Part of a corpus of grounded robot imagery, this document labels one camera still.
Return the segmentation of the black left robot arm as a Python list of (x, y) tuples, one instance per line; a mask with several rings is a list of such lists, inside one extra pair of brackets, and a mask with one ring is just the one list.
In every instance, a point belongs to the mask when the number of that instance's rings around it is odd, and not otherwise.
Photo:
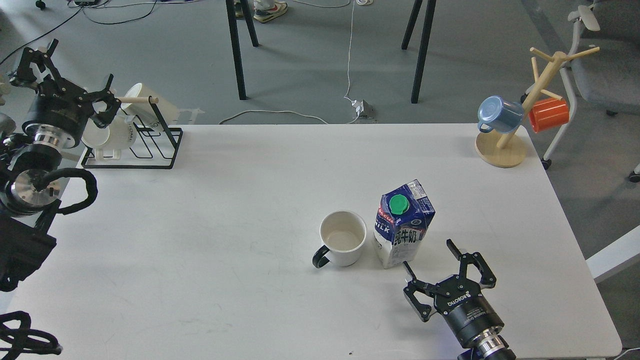
[(52, 62), (57, 47), (26, 47), (9, 82), (32, 89), (35, 99), (22, 125), (1, 115), (0, 287), (11, 292), (38, 270), (57, 240), (48, 230), (57, 214), (89, 207), (98, 196), (95, 176), (80, 168), (60, 168), (62, 150), (76, 147), (89, 121), (103, 129), (121, 101), (110, 87), (88, 92), (62, 77)]

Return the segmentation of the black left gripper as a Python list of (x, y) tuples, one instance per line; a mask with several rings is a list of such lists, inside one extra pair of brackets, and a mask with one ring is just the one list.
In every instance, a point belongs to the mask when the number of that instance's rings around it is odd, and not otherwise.
[[(64, 79), (51, 59), (57, 45), (58, 40), (53, 39), (46, 50), (24, 48), (16, 68), (8, 75), (9, 84), (32, 89), (36, 93), (22, 125), (26, 135), (34, 136), (40, 126), (52, 126), (66, 133), (64, 148), (75, 148), (89, 119), (96, 127), (107, 128), (114, 121), (122, 102), (112, 92), (112, 73), (106, 77), (103, 89), (94, 92), (85, 92)], [(38, 82), (34, 67), (41, 75), (49, 71), (41, 82)], [(103, 103), (104, 109), (96, 112), (96, 103)]]

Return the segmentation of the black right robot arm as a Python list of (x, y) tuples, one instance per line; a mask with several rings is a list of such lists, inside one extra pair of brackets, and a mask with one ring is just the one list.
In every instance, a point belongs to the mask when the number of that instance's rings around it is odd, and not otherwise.
[(410, 276), (403, 289), (405, 298), (422, 322), (429, 321), (432, 311), (443, 317), (466, 350), (457, 356), (459, 360), (514, 360), (514, 351), (499, 334), (505, 323), (482, 294), (482, 289), (495, 287), (494, 272), (478, 251), (462, 253), (451, 239), (446, 246), (460, 264), (458, 274), (430, 284), (418, 280), (405, 260), (402, 264)]

